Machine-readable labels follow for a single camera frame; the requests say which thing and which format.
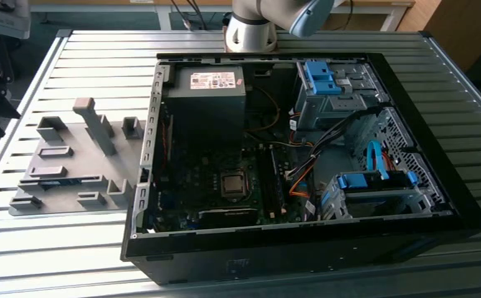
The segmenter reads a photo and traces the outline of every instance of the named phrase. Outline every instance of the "aluminum table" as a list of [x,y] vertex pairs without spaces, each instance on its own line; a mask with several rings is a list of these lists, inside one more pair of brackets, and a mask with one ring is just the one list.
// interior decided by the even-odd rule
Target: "aluminum table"
[[[38,142],[36,124],[93,97],[111,121],[148,107],[157,52],[220,52],[222,32],[61,31],[0,141],[0,297],[481,297],[481,234],[391,266],[159,287],[119,260],[123,212],[14,218],[8,202]],[[282,52],[381,52],[481,205],[481,94],[418,33],[279,34]]]

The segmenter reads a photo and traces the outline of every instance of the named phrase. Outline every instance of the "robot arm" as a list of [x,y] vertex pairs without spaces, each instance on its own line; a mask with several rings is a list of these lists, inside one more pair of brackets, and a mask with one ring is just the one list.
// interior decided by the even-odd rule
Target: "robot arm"
[[234,52],[268,52],[275,48],[274,25],[296,37],[322,27],[334,0],[232,0],[226,44]]

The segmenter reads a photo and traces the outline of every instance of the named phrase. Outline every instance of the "white label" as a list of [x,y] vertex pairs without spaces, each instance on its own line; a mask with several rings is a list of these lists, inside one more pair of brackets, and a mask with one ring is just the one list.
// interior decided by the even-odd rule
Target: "white label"
[[234,72],[191,74],[191,89],[224,89],[224,88],[235,88]]
[[312,213],[312,215],[314,215],[314,213],[315,213],[315,207],[314,207],[314,205],[312,205],[312,203],[310,202],[310,201],[307,201],[306,203],[304,203],[304,208],[308,210],[308,212],[310,213]]
[[336,85],[351,85],[351,82],[347,79],[336,79]]
[[291,120],[290,121],[290,129],[292,130],[292,131],[296,131],[296,125],[298,125],[298,122],[295,121],[295,120]]

